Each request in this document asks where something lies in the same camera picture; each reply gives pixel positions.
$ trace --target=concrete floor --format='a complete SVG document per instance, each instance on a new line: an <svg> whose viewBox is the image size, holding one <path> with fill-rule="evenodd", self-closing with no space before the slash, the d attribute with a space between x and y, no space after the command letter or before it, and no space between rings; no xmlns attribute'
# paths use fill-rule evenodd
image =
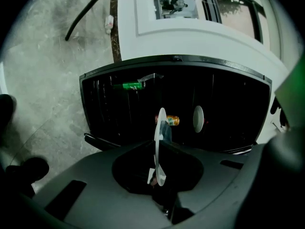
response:
<svg viewBox="0 0 305 229"><path fill-rule="evenodd" d="M4 166L43 156L55 175L98 150L87 144L79 76L113 63L104 18L110 0L100 0L80 21L70 40L65 34L89 0L30 0L16 21L0 56L7 91L16 101L12 122L2 135Z"/></svg>

